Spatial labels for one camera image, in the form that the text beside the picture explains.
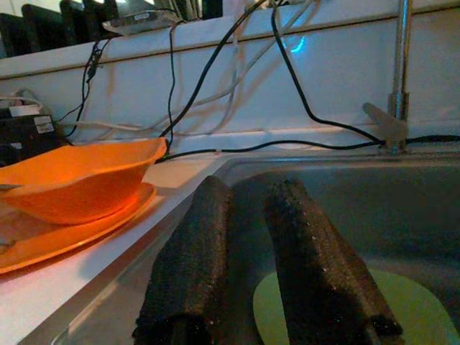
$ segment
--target white wall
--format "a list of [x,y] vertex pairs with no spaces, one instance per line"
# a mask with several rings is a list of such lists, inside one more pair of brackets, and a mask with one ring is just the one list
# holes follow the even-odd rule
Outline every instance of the white wall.
[[[419,14],[413,19],[408,79],[412,135],[440,131],[460,134],[459,22],[458,9]],[[292,53],[293,62],[318,116],[366,126],[371,121],[361,110],[364,102],[386,108],[395,28],[395,20],[382,20],[286,37],[288,47],[296,51]],[[240,44],[241,59],[250,60],[266,40]],[[212,51],[213,47],[205,47],[175,54],[178,87],[174,108],[186,103]],[[232,47],[227,45],[208,74],[199,98],[229,84],[232,59]],[[60,117],[79,103],[81,74],[82,69],[75,68],[2,80],[0,92],[31,88]],[[84,118],[151,124],[166,113],[170,83],[169,55],[165,53],[108,63],[97,72]],[[225,102],[226,99],[191,111],[178,131],[209,131],[223,116]],[[272,47],[238,87],[231,121],[220,132],[308,132],[312,128],[318,125],[305,115],[280,54]],[[355,134],[337,137],[323,135],[322,131],[304,135],[303,139],[322,136],[321,141],[334,143],[342,137],[347,141],[361,140]],[[98,133],[84,130],[75,138],[90,139]]]
[[10,0],[0,0],[0,13],[13,14],[13,6]]

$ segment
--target countertop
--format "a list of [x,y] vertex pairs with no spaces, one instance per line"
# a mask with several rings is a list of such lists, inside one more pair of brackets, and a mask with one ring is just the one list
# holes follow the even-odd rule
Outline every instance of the countertop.
[[0,276],[0,344],[21,341],[190,195],[227,157],[209,154],[153,165],[144,181],[157,187],[157,196],[143,214],[100,242]]

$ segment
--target sink basin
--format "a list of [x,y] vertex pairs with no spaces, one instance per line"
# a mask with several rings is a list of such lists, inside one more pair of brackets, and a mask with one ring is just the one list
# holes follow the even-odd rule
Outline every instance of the sink basin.
[[[230,310],[221,321],[229,336],[222,344],[262,344],[252,294],[275,270],[262,209],[267,186],[279,175],[303,181],[369,267],[428,288],[460,330],[460,154],[255,155],[232,159],[215,175],[236,200],[229,225]],[[189,203],[184,200],[21,344],[132,344],[152,263]]]

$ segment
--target white cable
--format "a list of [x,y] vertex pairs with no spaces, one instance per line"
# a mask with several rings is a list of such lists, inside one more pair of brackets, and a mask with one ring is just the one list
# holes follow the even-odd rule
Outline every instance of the white cable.
[[[232,85],[235,84],[235,80],[238,75],[238,64],[237,64],[237,58],[238,58],[238,52],[239,52],[239,47],[238,47],[238,39],[236,38],[236,35],[233,35],[232,43],[234,45],[235,51],[234,51],[234,72],[232,75]],[[226,110],[224,117],[222,118],[221,122],[217,124],[217,126],[211,130],[216,131],[219,128],[221,128],[225,124],[225,120],[228,119],[230,111],[231,111],[231,105],[233,104],[233,99],[234,99],[234,92],[236,89],[236,85],[233,88],[233,90],[230,92],[230,97],[229,100],[227,101],[226,104]],[[108,127],[105,122],[102,121],[80,121],[76,122],[76,124],[79,124],[81,127]],[[135,129],[134,131],[132,130],[132,126],[130,125],[123,125],[123,124],[110,124],[109,130],[105,133],[103,133],[101,136],[98,136],[95,138],[95,140],[105,140],[108,139],[116,130],[124,130],[124,131],[131,131],[131,132],[140,132],[140,129]]]
[[[236,9],[236,11],[234,12],[234,20],[236,21],[239,18],[239,16],[240,16],[240,13],[239,13],[238,9]],[[233,106],[233,100],[234,100],[234,97],[235,97],[235,90],[236,90],[235,82],[236,82],[236,80],[238,78],[238,58],[239,58],[238,35],[239,35],[239,30],[235,31],[233,33],[233,35],[231,36],[232,43],[233,43],[233,46],[234,46],[234,58],[232,59],[233,73],[232,73],[232,76],[231,76],[231,84],[234,85],[234,87],[230,91],[229,99],[226,102],[224,116],[222,117],[222,120],[213,129],[211,129],[209,131],[211,133],[217,132],[218,130],[222,129],[226,125],[228,120],[230,119],[231,107]],[[176,132],[176,134],[178,134],[178,135],[187,135],[187,134],[181,133],[181,132]],[[206,134],[207,133],[193,133],[193,135],[206,135]]]
[[30,102],[34,103],[40,106],[39,110],[42,110],[45,105],[37,101],[36,99],[29,98],[29,97],[20,97],[20,96],[0,96],[0,101],[24,101],[24,102]]
[[[307,8],[314,2],[315,0],[305,0],[303,2],[303,5],[299,8],[299,10],[290,18],[290,20],[286,23],[282,29],[280,29],[280,35],[283,35],[287,30],[289,30],[294,23],[302,16],[303,12],[307,10]],[[230,94],[236,86],[242,81],[242,79],[246,76],[246,74],[251,70],[251,68],[256,64],[256,62],[271,48],[276,43],[276,40],[270,40],[265,47],[263,47],[250,61],[247,63],[239,77],[225,90],[220,93],[217,93],[216,95],[201,99],[200,101],[196,101],[193,103],[192,107],[195,106],[202,106],[204,104],[210,103],[212,101],[217,101],[218,99],[227,96]],[[177,116],[180,114],[182,111],[181,110],[176,110],[172,112],[173,116]],[[137,125],[123,125],[123,124],[110,124],[106,123],[103,121],[78,121],[78,122],[65,122],[62,123],[63,126],[83,126],[83,127],[106,127],[106,128],[112,128],[115,130],[121,130],[121,131],[126,131],[126,132],[149,132],[152,130],[160,130],[157,129],[159,125],[161,125],[163,122],[168,120],[168,115],[164,115],[161,119],[156,121],[154,124],[151,124],[149,126],[137,126]],[[175,134],[178,135],[197,135],[193,133],[185,134],[185,133],[179,133],[175,132]]]

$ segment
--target orange plate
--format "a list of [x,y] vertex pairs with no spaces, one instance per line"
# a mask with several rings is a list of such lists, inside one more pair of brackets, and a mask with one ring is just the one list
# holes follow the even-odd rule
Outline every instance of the orange plate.
[[17,242],[0,254],[0,274],[55,257],[108,234],[142,212],[155,194],[152,185],[142,183],[137,197],[129,205],[87,224],[63,226],[46,223],[21,211],[8,213],[1,217],[1,233]]

